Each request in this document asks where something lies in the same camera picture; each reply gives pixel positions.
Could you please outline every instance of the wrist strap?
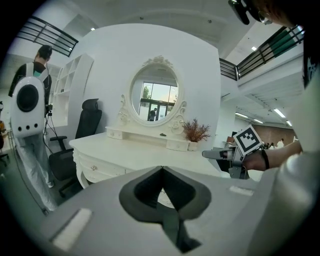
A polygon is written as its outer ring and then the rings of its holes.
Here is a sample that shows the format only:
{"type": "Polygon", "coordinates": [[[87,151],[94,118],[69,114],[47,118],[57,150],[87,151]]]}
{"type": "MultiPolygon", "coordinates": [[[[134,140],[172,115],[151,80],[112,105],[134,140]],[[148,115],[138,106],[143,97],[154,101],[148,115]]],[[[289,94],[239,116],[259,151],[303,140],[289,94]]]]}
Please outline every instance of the wrist strap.
{"type": "Polygon", "coordinates": [[[261,150],[261,154],[262,154],[262,157],[264,159],[264,162],[265,162],[265,169],[268,170],[270,168],[269,166],[269,159],[268,159],[268,156],[267,156],[267,153],[264,149],[261,150]]]}

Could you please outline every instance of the chair armrest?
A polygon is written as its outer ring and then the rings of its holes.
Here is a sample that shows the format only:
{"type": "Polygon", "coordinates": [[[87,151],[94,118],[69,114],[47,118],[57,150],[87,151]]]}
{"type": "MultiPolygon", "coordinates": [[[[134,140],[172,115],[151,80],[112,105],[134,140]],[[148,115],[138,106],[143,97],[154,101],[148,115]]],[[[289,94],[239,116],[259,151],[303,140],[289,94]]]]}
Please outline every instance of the chair armrest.
{"type": "Polygon", "coordinates": [[[58,137],[52,137],[50,138],[50,141],[51,142],[54,142],[54,141],[62,141],[62,140],[65,140],[67,138],[67,136],[58,136],[58,137]]]}
{"type": "Polygon", "coordinates": [[[58,141],[59,142],[59,146],[61,148],[61,151],[65,151],[66,150],[66,146],[64,144],[64,141],[67,138],[67,136],[56,136],[56,137],[51,137],[50,141],[54,142],[54,141],[58,141]]]}

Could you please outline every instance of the railing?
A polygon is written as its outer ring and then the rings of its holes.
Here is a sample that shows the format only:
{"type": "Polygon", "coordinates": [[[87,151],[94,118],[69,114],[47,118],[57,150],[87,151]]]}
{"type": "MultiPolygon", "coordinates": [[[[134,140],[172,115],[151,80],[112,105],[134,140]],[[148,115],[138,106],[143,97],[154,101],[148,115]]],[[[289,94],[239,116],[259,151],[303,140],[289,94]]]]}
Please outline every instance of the railing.
{"type": "Polygon", "coordinates": [[[260,66],[289,51],[297,44],[301,44],[304,40],[304,32],[304,29],[299,26],[294,28],[280,28],[253,53],[240,62],[239,65],[234,65],[226,60],[220,59],[221,75],[234,80],[243,78],[260,66]]]}
{"type": "Polygon", "coordinates": [[[40,45],[51,45],[54,51],[68,57],[78,43],[61,29],[35,16],[28,19],[16,37],[40,45]]]}

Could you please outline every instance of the flower pot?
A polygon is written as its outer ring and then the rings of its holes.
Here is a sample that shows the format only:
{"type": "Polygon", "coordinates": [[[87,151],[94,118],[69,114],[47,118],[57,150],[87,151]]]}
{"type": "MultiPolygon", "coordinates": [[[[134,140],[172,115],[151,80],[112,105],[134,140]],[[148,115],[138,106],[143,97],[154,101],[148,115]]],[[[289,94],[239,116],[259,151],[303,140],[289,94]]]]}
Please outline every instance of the flower pot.
{"type": "Polygon", "coordinates": [[[198,142],[189,142],[188,146],[189,151],[197,151],[198,150],[198,142]]]}

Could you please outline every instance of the person in background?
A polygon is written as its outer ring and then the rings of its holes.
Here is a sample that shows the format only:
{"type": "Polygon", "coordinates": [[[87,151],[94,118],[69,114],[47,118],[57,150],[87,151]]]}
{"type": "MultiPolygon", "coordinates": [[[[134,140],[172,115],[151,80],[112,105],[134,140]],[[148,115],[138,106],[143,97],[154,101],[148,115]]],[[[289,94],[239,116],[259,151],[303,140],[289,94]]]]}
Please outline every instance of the person in background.
{"type": "Polygon", "coordinates": [[[155,120],[155,117],[156,117],[156,112],[157,112],[157,108],[155,107],[154,110],[151,110],[150,111],[150,118],[149,118],[149,121],[154,121],[155,120]]]}
{"type": "Polygon", "coordinates": [[[269,149],[270,149],[270,150],[274,150],[274,149],[275,149],[275,145],[274,145],[274,143],[273,143],[273,142],[271,143],[271,145],[270,145],[269,149]]]}
{"type": "MultiPolygon", "coordinates": [[[[46,64],[50,60],[52,54],[52,47],[49,45],[43,45],[40,47],[33,62],[33,76],[39,77],[43,72],[45,78],[43,80],[44,85],[44,101],[45,104],[49,104],[51,77],[46,64]]],[[[27,64],[23,64],[13,78],[9,96],[12,97],[15,87],[20,79],[24,78],[27,73],[27,64]]],[[[22,160],[25,172],[29,178],[35,191],[39,194],[43,204],[49,211],[54,211],[58,206],[52,198],[48,187],[54,186],[53,175],[49,167],[49,160],[47,151],[44,144],[43,134],[36,134],[25,138],[14,138],[16,144],[16,150],[22,160]]]]}
{"type": "MultiPolygon", "coordinates": [[[[299,25],[304,28],[303,40],[303,82],[307,87],[320,63],[318,43],[319,2],[305,0],[295,4],[290,0],[246,0],[255,12],[270,22],[292,28],[299,25]]],[[[290,156],[299,154],[302,147],[299,141],[275,150],[266,150],[269,167],[280,167],[290,156]]],[[[243,165],[248,170],[265,171],[266,163],[261,151],[248,155],[243,165]]]]}
{"type": "Polygon", "coordinates": [[[277,149],[281,149],[284,147],[284,139],[282,138],[276,145],[277,149]]]}

